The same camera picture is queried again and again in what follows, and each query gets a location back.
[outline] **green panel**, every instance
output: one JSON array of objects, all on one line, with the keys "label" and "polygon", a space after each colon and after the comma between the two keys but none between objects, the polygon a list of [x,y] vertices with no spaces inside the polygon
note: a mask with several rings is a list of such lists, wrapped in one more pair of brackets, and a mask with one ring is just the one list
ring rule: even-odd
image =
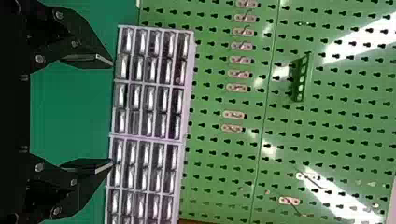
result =
[{"label": "green panel", "polygon": [[[253,223],[385,223],[396,157],[396,6],[373,2],[281,1]],[[296,103],[282,77],[307,52],[304,101]],[[298,172],[321,179],[299,180]],[[302,202],[279,204],[284,196]]]},{"label": "green panel", "polygon": [[[276,0],[261,1],[265,4]],[[252,15],[261,22],[251,23],[249,29],[257,36],[238,37],[229,32],[244,28],[246,23],[235,22],[235,14],[246,14],[233,1],[157,1],[145,0],[140,23],[195,31],[197,54],[191,97],[190,134],[187,161],[181,193],[181,217],[215,223],[248,223],[252,204],[263,110],[266,104],[269,60],[274,39],[264,37],[272,32],[277,11],[267,7],[255,8]],[[232,42],[251,42],[253,51],[224,47]],[[254,64],[230,63],[231,56],[247,56]],[[248,70],[248,79],[228,77],[229,70]],[[229,83],[249,85],[246,93],[227,91]],[[225,119],[223,111],[243,111],[243,120]],[[225,133],[223,124],[243,126],[244,133]]]},{"label": "green panel", "polygon": [[[196,33],[181,217],[384,223],[396,157],[396,6],[375,0],[258,2],[261,7],[248,12],[227,0],[143,2],[141,24]],[[249,27],[257,36],[224,33],[244,27],[232,18],[245,13],[260,18]],[[224,45],[233,41],[252,42],[256,49],[241,54]],[[307,66],[298,67],[306,54]],[[233,55],[254,57],[255,63],[243,68],[221,60]],[[239,68],[253,77],[227,77]],[[305,74],[304,99],[297,103],[292,96],[298,80],[290,76]],[[245,83],[251,91],[226,91],[228,83]],[[225,119],[225,110],[247,118]],[[225,133],[222,124],[246,131]],[[297,179],[300,172],[308,177]],[[300,204],[281,204],[280,197]]]},{"label": "green panel", "polygon": [[[107,50],[116,54],[118,24],[137,21],[134,1],[43,1],[84,16]],[[111,119],[113,71],[78,70],[51,64],[32,74],[32,152],[61,164],[76,158],[106,158]],[[85,209],[56,223],[103,223],[105,187]]]}]

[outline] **screw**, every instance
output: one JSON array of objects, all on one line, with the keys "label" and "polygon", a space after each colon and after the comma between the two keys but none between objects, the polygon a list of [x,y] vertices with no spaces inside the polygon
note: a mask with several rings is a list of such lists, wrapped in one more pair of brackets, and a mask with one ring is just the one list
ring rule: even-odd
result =
[{"label": "screw", "polygon": [[64,14],[60,11],[55,12],[55,17],[58,20],[62,20],[64,18]]},{"label": "screw", "polygon": [[41,172],[44,170],[44,163],[39,163],[35,166],[35,171],[36,172]]},{"label": "screw", "polygon": [[72,41],[72,47],[73,47],[73,48],[78,47],[78,42],[73,40],[73,41]]},{"label": "screw", "polygon": [[38,54],[35,56],[35,61],[38,63],[44,63],[46,61],[46,58],[44,58],[43,55]]},{"label": "screw", "polygon": [[62,208],[61,207],[56,207],[52,210],[52,214],[54,216],[58,216],[60,213],[62,212]]},{"label": "screw", "polygon": [[72,179],[72,181],[70,181],[70,186],[75,186],[76,184],[77,184],[76,179]]}]

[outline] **metal part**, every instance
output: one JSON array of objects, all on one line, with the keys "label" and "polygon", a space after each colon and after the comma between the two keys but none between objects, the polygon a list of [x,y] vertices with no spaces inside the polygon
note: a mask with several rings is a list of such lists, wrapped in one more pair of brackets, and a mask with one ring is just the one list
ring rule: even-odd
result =
[{"label": "metal part", "polygon": [[258,7],[259,4],[256,0],[237,0],[236,1],[237,7],[247,7],[247,8],[255,8]]},{"label": "metal part", "polygon": [[285,205],[300,205],[300,199],[297,198],[291,198],[291,197],[279,197],[279,203],[285,204]]},{"label": "metal part", "polygon": [[244,131],[243,127],[233,124],[223,124],[221,126],[221,129],[226,133],[241,133],[242,131]]},{"label": "metal part", "polygon": [[160,111],[166,113],[168,111],[169,88],[160,87],[158,99]]},{"label": "metal part", "polygon": [[20,75],[20,81],[29,81],[29,75]]},{"label": "metal part", "polygon": [[152,130],[153,130],[153,125],[154,125],[154,116],[152,113],[147,113],[144,115],[144,121],[145,123],[143,124],[143,135],[145,136],[152,136]]},{"label": "metal part", "polygon": [[245,28],[233,28],[233,34],[234,35],[240,35],[240,36],[253,37],[254,36],[254,30],[248,29],[248,27],[245,27]]},{"label": "metal part", "polygon": [[120,46],[120,51],[122,53],[131,53],[132,51],[132,39],[134,38],[134,30],[133,29],[123,29],[122,30],[122,40],[121,40],[121,46]]},{"label": "metal part", "polygon": [[145,30],[137,30],[136,35],[136,54],[144,56],[146,53],[146,43],[147,43],[148,32]]},{"label": "metal part", "polygon": [[36,172],[42,172],[44,170],[44,163],[39,163],[35,166],[35,171]]},{"label": "metal part", "polygon": [[251,64],[253,60],[246,56],[231,56],[230,57],[231,63],[239,63],[239,64]]},{"label": "metal part", "polygon": [[156,82],[157,64],[158,64],[158,60],[156,58],[148,58],[147,67],[146,67],[147,82]]},{"label": "metal part", "polygon": [[158,56],[160,54],[161,32],[150,31],[150,41],[148,52],[150,55]]},{"label": "metal part", "polygon": [[114,132],[125,133],[125,122],[126,122],[126,111],[119,109],[116,111],[116,124],[114,127]]},{"label": "metal part", "polygon": [[70,181],[70,186],[75,186],[77,184],[77,180],[76,179],[72,179],[71,181]]},{"label": "metal part", "polygon": [[253,50],[253,44],[249,42],[233,42],[231,48],[250,51]]},{"label": "metal part", "polygon": [[175,118],[175,129],[173,133],[173,139],[179,139],[180,138],[180,128],[181,128],[181,117],[176,116]]},{"label": "metal part", "polygon": [[170,59],[163,60],[161,75],[160,75],[160,83],[169,84],[171,82],[172,66],[173,66],[172,60]]},{"label": "metal part", "polygon": [[38,55],[35,56],[35,61],[37,63],[45,63],[46,62],[46,58],[43,55],[38,54]]},{"label": "metal part", "polygon": [[227,84],[227,91],[248,92],[248,86],[243,84]]},{"label": "metal part", "polygon": [[176,34],[174,32],[165,32],[163,39],[163,56],[172,58],[175,52]]},{"label": "metal part", "polygon": [[240,112],[240,111],[225,110],[223,112],[223,117],[226,119],[244,119],[245,115],[246,114],[244,112]]},{"label": "metal part", "polygon": [[140,94],[142,92],[142,87],[140,85],[131,86],[132,99],[131,106],[132,110],[138,110],[140,108]]},{"label": "metal part", "polygon": [[155,87],[147,86],[145,93],[145,109],[147,111],[153,111],[154,102],[155,102]]},{"label": "metal part", "polygon": [[78,42],[77,41],[72,41],[72,47],[77,48],[78,47]]},{"label": "metal part", "polygon": [[249,71],[230,70],[228,71],[228,76],[236,78],[250,78],[251,73]]},{"label": "metal part", "polygon": [[133,81],[141,81],[143,78],[143,57],[135,57],[134,58],[134,72],[133,72]]},{"label": "metal part", "polygon": [[175,105],[175,113],[181,114],[183,109],[183,90],[174,89],[175,98],[176,98],[176,105]]},{"label": "metal part", "polygon": [[178,49],[180,50],[179,56],[183,59],[187,59],[189,53],[190,35],[179,34],[178,35]]},{"label": "metal part", "polygon": [[127,79],[129,76],[130,56],[128,54],[119,54],[116,65],[116,78]]},{"label": "metal part", "polygon": [[165,114],[161,114],[160,117],[161,117],[160,118],[160,128],[159,128],[159,133],[160,134],[158,134],[157,137],[165,138],[165,136],[166,136],[166,119],[167,119],[167,116]]},{"label": "metal part", "polygon": [[60,12],[60,11],[56,11],[55,12],[55,17],[58,20],[63,20],[64,19],[64,14],[62,12]]},{"label": "metal part", "polygon": [[256,22],[257,21],[257,16],[255,15],[242,15],[242,14],[236,14],[233,16],[233,19],[238,22]]},{"label": "metal part", "polygon": [[56,207],[52,210],[52,215],[53,216],[58,216],[59,214],[61,214],[62,212],[62,208],[61,207]]},{"label": "metal part", "polygon": [[114,105],[115,107],[125,108],[127,99],[127,85],[116,84],[114,94]]}]

